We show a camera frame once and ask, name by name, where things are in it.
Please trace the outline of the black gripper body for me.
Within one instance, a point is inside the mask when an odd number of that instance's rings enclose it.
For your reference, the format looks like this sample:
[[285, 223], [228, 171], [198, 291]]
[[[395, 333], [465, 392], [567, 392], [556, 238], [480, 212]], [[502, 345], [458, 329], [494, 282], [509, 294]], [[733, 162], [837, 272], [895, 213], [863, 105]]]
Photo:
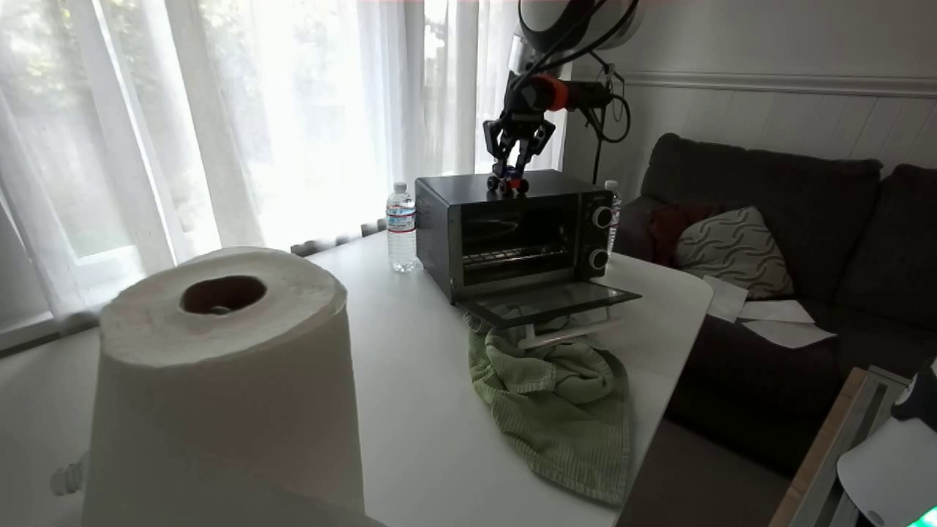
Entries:
[[532, 131], [545, 127], [545, 112], [553, 105], [556, 81], [551, 77], [507, 77], [504, 109], [499, 122], [507, 131]]

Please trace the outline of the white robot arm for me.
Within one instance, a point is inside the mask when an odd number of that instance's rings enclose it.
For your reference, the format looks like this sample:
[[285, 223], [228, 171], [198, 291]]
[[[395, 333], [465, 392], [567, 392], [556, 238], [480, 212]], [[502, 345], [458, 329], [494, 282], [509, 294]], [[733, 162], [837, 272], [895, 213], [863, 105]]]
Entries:
[[604, 81], [572, 81], [559, 70], [592, 55], [608, 77], [614, 67], [601, 51], [625, 45], [639, 24], [641, 0], [518, 0], [521, 62], [507, 74], [502, 115], [483, 122], [493, 155], [493, 193], [525, 193], [526, 163], [547, 147], [553, 122], [547, 112], [581, 112], [601, 140], [601, 109], [620, 99]]

